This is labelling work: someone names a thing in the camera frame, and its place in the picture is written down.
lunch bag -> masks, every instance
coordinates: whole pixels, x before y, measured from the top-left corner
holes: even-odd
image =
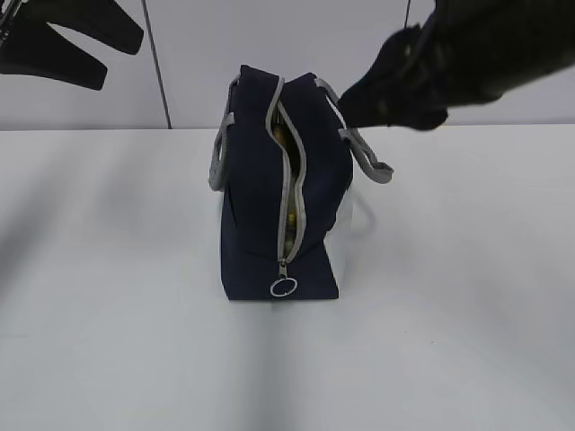
[[[285,83],[248,66],[229,87],[209,185],[224,192],[221,280],[230,300],[327,300],[340,295],[355,156],[373,181],[394,170],[336,113],[313,74]]]

white table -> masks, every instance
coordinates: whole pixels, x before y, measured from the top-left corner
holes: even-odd
[[[215,132],[0,134],[2,431],[572,430],[575,126],[371,130],[336,302],[229,303]]]

